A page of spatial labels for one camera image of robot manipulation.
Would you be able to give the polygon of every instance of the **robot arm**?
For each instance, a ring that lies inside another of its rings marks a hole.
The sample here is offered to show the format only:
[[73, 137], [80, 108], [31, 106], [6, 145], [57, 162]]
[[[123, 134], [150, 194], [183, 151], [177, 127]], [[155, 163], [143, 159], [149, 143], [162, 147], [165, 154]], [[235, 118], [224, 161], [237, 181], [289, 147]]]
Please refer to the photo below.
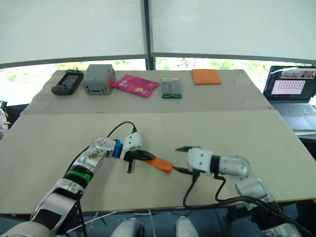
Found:
[[[235, 183], [240, 196], [249, 196], [260, 199], [279, 209], [274, 197], [266, 185], [251, 173], [250, 163], [243, 157], [220, 157], [211, 151], [200, 148], [189, 148], [188, 166], [193, 170], [208, 175], [229, 175]], [[253, 203], [244, 202], [246, 208], [260, 229], [262, 237], [301, 237], [297, 229], [289, 223], [277, 218], [271, 213], [262, 210]]]
[[30, 222], [23, 222], [1, 237], [52, 237], [63, 235], [80, 208], [85, 188], [100, 168], [104, 158], [131, 160], [131, 153], [139, 148], [142, 139], [137, 132], [127, 136], [124, 143], [108, 137], [95, 138], [90, 146], [72, 163], [63, 178], [39, 202]]

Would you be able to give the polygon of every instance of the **laptop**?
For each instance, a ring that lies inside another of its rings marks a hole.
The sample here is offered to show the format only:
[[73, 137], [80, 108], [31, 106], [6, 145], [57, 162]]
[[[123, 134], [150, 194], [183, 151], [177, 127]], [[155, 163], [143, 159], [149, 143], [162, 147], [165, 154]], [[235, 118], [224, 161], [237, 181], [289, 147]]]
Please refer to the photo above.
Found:
[[316, 130], [316, 67], [271, 66], [264, 96], [293, 130]]

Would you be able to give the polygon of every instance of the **table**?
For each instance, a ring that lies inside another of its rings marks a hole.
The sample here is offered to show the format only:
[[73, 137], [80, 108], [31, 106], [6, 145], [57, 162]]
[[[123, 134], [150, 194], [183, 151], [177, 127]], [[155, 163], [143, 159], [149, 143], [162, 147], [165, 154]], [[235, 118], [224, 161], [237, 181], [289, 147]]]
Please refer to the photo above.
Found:
[[[72, 159], [97, 135], [130, 120], [143, 138], [143, 149], [186, 167], [185, 153], [174, 149], [200, 145], [222, 156], [247, 158], [255, 175], [277, 201], [316, 198], [316, 162], [274, 110], [195, 113], [68, 114], [21, 116], [0, 142], [0, 212], [30, 213]], [[131, 132], [126, 125], [112, 138]], [[182, 206], [191, 177], [165, 174], [136, 161], [105, 159], [82, 198], [84, 211], [172, 208]], [[214, 203], [221, 181], [202, 174], [188, 204]], [[228, 179], [221, 198], [236, 196]]]
[[119, 80], [126, 74], [160, 81], [161, 78], [181, 78], [183, 98], [161, 98], [156, 88], [149, 98], [113, 89], [107, 96], [87, 95], [82, 86], [71, 96], [56, 96], [55, 86], [65, 71], [56, 71], [22, 113], [34, 114], [93, 114], [93, 113], [171, 113], [206, 111], [242, 111], [273, 109], [244, 70], [218, 70], [221, 85], [194, 85], [191, 71], [116, 71]]

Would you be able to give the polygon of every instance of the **orange cloth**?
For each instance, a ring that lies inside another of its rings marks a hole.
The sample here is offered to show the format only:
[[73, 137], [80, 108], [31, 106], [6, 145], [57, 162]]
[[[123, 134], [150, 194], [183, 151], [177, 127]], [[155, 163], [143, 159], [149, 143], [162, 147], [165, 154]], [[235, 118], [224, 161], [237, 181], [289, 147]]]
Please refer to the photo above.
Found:
[[192, 76], [195, 85], [222, 84], [214, 69], [193, 69]]
[[156, 167], [157, 169], [162, 170], [163, 172], [170, 173], [172, 170], [172, 167], [174, 166], [172, 163], [161, 159], [159, 157], [155, 157], [155, 159], [150, 159], [145, 161], [147, 164], [150, 164], [153, 167]]

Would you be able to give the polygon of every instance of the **laptop screen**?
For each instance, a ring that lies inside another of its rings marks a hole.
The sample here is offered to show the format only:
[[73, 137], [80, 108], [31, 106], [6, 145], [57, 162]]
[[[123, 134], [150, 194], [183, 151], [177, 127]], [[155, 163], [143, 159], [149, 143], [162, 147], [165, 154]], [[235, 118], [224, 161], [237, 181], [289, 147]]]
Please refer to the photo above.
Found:
[[308, 102], [315, 77], [316, 67], [272, 66], [263, 94], [269, 101]]

